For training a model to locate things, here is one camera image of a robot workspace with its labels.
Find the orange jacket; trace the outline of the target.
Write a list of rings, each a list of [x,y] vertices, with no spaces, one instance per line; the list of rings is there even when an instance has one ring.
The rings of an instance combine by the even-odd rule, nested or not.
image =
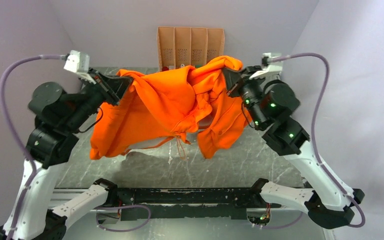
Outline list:
[[[188,143],[195,133],[204,158],[229,149],[251,119],[242,111],[242,100],[227,94],[223,68],[241,70],[243,63],[218,56],[206,65],[143,74],[120,69],[120,77],[132,77],[119,105],[101,105],[90,139],[89,157],[98,160],[126,155],[134,144],[158,140],[157,148],[177,139]]]

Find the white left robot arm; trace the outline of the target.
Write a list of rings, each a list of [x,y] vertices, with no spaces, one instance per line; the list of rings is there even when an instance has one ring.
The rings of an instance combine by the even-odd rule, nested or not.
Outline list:
[[[102,104],[117,106],[134,79],[108,76],[90,69],[92,82],[78,93],[67,93],[56,82],[45,82],[33,92],[28,108],[35,114],[35,128],[23,148],[30,155],[14,208],[0,226],[0,240],[60,240],[66,231],[97,207],[114,207],[117,185],[96,180],[85,192],[49,208],[57,178],[78,142],[81,126]]]

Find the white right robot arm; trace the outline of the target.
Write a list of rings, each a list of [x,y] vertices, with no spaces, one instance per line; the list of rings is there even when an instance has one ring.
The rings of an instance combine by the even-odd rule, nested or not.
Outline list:
[[[278,204],[306,215],[318,226],[336,229],[349,226],[352,207],[364,199],[364,192],[351,188],[316,153],[309,133],[292,118],[300,106],[292,88],[280,78],[277,66],[249,66],[242,70],[223,68],[227,95],[240,98],[254,129],[263,132],[266,145],[289,161],[309,182],[310,188],[292,188],[258,179],[250,191],[255,207]]]

